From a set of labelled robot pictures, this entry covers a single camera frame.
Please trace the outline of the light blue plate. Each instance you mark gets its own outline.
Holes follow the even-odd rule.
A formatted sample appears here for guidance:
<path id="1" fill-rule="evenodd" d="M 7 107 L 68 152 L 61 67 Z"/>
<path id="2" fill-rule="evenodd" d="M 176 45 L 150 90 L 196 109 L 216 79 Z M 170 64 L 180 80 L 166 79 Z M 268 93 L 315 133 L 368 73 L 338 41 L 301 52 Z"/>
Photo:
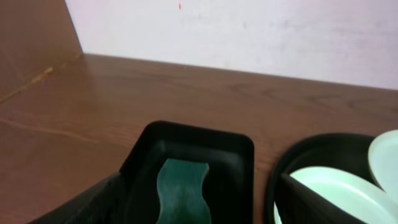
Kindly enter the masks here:
<path id="1" fill-rule="evenodd" d="M 397 223 L 397 191 L 388 185 L 322 166 L 301 168 L 290 176 L 365 223 Z"/>

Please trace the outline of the green and yellow sponge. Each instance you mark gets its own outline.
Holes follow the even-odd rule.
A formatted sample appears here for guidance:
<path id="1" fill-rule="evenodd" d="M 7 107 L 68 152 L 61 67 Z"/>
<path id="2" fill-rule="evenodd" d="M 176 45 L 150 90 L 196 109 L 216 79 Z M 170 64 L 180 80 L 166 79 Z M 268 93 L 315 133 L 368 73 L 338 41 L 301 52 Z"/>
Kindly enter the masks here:
<path id="1" fill-rule="evenodd" d="M 209 165 L 167 159 L 157 176 L 160 212 L 157 224 L 210 224 L 211 212 L 203 198 Z"/>

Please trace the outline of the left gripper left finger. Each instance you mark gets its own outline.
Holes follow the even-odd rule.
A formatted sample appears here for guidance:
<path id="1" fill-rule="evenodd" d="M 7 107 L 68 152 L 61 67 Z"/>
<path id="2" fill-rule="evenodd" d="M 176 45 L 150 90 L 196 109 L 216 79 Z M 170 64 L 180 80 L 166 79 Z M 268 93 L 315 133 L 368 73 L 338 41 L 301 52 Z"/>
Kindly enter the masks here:
<path id="1" fill-rule="evenodd" d="M 122 223 L 126 186 L 116 172 L 31 224 Z"/>

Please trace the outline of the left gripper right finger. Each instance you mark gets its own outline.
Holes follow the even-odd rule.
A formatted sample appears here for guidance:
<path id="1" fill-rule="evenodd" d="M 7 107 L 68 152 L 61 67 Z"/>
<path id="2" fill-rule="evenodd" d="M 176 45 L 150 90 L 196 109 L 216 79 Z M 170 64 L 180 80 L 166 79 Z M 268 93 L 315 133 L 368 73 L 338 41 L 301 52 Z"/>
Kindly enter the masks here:
<path id="1" fill-rule="evenodd" d="M 362 223 L 287 174 L 276 182 L 274 201 L 283 224 Z"/>

